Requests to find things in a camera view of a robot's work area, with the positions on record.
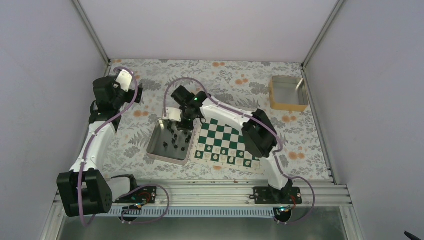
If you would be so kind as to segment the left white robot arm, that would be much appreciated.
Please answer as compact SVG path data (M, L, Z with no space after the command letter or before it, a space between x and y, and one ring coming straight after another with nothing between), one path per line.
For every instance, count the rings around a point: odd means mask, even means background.
M109 145L116 136L124 104L140 103L143 88L131 89L133 77L126 70L93 82L95 101L90 107L89 127L83 148L69 171L56 179L68 217L108 213L119 197L131 203L139 197L133 175L105 180L102 171Z

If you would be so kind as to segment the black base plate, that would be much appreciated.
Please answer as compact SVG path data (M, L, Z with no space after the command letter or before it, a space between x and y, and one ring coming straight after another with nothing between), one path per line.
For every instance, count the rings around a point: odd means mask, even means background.
M290 187L286 190L276 190L270 186L256 186L249 199L256 205L283 205L302 204L302 193L299 187Z
M125 197L118 198L114 203L116 204L154 204L156 200L157 187L146 186L135 193L127 195Z

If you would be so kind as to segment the right aluminium corner post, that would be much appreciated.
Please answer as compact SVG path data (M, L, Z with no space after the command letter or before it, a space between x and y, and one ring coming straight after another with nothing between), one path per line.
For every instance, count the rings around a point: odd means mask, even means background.
M343 5L345 4L345 0L337 0L334 7L332 8L329 16L327 17L326 21L324 22L324 25L322 26L318 36L316 37L314 43L312 44L308 54L306 55L302 66L304 68L307 67L307 65L309 64L309 62L311 61L311 59L313 58L315 52L317 51L318 47L320 46L321 42L324 40L324 37L326 36L329 28L331 27L331 25L333 24L334 20L336 19L336 17L338 16L341 8L343 7Z

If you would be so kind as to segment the green white chessboard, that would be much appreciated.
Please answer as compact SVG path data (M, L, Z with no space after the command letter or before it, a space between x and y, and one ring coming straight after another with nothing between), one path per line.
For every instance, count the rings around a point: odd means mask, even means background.
M203 153L202 158L197 158L197 152ZM213 159L214 155L219 155L218 161ZM229 162L231 158L234 158L234 163ZM206 165L255 174L264 172L260 160L245 150L242 134L216 119L201 121L195 133L191 159ZM244 166L245 161L251 161L251 165Z

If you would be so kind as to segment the floral tablecloth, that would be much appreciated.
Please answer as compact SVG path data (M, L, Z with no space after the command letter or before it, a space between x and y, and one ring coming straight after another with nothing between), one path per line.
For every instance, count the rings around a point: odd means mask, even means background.
M106 151L105 178L145 180L330 179L311 109L275 110L273 80L302 79L298 63L115 59L142 99Z

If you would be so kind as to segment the yellow metal tray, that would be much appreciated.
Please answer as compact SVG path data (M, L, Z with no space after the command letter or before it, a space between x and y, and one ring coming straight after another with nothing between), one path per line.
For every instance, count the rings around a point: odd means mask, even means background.
M273 110L304 112L309 106L305 80L301 77L273 76L269 82L269 101Z

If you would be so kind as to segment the aluminium corner post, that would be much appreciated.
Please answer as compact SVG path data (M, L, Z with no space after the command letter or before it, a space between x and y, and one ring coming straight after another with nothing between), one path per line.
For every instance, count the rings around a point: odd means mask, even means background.
M311 61L311 59L313 58L315 52L317 51L318 47L320 46L321 42L324 40L324 37L326 36L329 28L331 27L331 25L333 24L334 20L336 19L336 17L338 16L341 8L343 7L343 5L345 4L345 0L337 0L334 7L332 8L329 16L327 17L326 21L324 22L324 25L322 26L318 36L316 37L314 43L312 44L308 54L306 55L302 66L304 68L307 67L307 65L309 64L309 62Z
M108 57L108 54L103 46L103 44L101 43L101 40L99 38L99 36L97 35L94 26L92 25L88 14L86 13L86 11L84 10L84 7L81 3L80 0L71 0L71 2L73 3L76 11L78 12L80 18L82 19L82 22L85 26L85 28L87 29L91 39L94 42L94 45L98 51L98 53L100 54L102 60L104 61L104 63L109 66L110 65L110 58Z

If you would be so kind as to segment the pink metal tray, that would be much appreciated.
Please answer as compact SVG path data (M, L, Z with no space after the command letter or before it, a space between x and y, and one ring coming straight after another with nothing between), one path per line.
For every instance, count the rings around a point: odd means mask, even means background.
M146 148L153 160L184 166L188 163L195 132L178 129L176 123L159 119Z

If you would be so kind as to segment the left aluminium corner post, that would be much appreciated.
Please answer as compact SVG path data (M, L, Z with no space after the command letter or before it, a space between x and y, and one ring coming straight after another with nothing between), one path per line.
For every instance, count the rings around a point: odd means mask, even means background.
M84 7L81 3L80 0L71 0L71 2L73 3L76 11L78 12L80 18L82 19L82 22L85 26L85 28L87 29L91 39L94 42L94 45L98 51L98 53L100 54L102 60L104 61L104 63L109 66L110 65L110 58L108 57L108 54L103 46L103 44L101 43L101 40L99 38L99 36L97 35L94 26L92 25L88 14L86 13L86 11L84 10Z

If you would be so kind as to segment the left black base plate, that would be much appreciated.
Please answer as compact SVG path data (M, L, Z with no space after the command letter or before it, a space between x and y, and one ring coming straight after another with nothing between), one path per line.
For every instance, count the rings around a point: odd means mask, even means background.
M135 193L127 195L125 197L118 198L114 203L116 204L154 204L156 200L157 187L146 186Z

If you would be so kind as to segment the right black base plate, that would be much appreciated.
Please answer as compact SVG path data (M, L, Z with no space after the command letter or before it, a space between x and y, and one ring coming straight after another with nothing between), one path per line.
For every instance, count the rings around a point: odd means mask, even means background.
M256 186L249 199L256 205L283 205L302 204L302 193L299 187L290 187L286 190L276 190L270 186Z

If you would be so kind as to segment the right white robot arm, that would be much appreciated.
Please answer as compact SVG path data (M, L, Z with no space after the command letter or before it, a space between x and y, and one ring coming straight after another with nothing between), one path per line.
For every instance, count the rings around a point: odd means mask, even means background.
M206 91L193 94L184 86L179 86L171 98L179 107L164 106L164 119L176 122L177 127L185 131L193 130L195 119L214 119L239 131L245 150L260 160L267 174L272 200L282 204L289 199L293 182L283 174L277 156L283 144L263 110L242 110L219 101Z

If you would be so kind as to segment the aluminium rail frame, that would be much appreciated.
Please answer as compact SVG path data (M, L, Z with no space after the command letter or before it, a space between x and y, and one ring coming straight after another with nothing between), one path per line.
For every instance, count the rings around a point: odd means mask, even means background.
M89 227L67 217L56 197L41 234L43 240L361 240L363 234L348 187L330 181L307 185L296 180L302 203L290 224L276 223L277 205L257 205L250 195L264 180L160 180L154 204L138 221L160 217L145 225L123 224L122 204L98 216Z

